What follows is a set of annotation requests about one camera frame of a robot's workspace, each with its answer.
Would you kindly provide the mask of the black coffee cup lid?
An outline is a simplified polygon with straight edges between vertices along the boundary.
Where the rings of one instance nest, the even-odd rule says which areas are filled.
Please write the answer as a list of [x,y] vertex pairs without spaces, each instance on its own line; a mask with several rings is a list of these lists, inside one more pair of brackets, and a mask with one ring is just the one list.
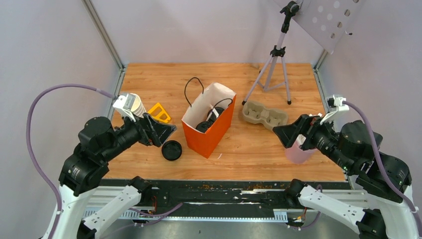
[[203,121],[196,126],[196,130],[201,133],[206,133],[208,129],[210,129],[213,125],[213,121]]

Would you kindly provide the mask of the orange paper bag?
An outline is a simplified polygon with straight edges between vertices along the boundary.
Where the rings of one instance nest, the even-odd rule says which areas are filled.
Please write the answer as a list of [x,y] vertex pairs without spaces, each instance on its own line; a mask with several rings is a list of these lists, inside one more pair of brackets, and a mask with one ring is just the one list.
[[[201,92],[190,102],[187,87],[192,80],[198,80]],[[231,126],[236,93],[217,82],[205,88],[198,77],[192,77],[185,85],[184,96],[189,105],[182,117],[187,145],[204,158],[209,158]]]

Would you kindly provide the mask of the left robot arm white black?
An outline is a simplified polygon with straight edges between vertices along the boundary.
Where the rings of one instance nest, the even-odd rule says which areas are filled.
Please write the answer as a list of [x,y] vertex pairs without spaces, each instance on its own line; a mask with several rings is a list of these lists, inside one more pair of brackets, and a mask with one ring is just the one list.
[[136,176],[94,215],[83,218],[90,198],[108,173],[109,162],[136,143],[161,147],[177,127],[156,121],[144,113],[135,121],[125,117],[119,129],[106,117],[86,122],[79,144],[64,162],[59,175],[60,199],[45,239],[98,239],[130,207],[152,201],[152,184]]

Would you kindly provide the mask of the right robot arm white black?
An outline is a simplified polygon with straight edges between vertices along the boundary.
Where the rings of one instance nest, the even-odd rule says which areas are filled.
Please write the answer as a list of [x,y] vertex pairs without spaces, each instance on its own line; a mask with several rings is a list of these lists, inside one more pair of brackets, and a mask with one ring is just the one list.
[[299,205],[346,225],[361,239],[419,239],[422,222],[412,202],[412,177],[400,159],[378,151],[382,136],[368,132],[365,123],[356,120],[340,132],[319,116],[301,115],[294,123],[276,126],[273,132],[285,148],[297,137],[305,137],[301,149],[316,149],[338,165],[347,175],[356,176],[360,185],[376,202],[369,209],[344,203],[323,194],[310,184],[293,179],[285,190],[287,206]]

